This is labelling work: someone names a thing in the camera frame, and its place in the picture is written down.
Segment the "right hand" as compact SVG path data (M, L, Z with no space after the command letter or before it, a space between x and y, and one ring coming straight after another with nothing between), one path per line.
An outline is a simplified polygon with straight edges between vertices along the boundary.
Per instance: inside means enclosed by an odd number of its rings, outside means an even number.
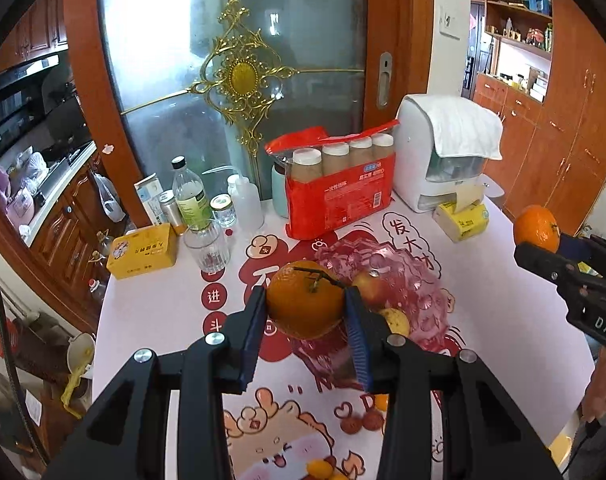
M582 421L592 422L606 414L606 347L601 347L582 404Z

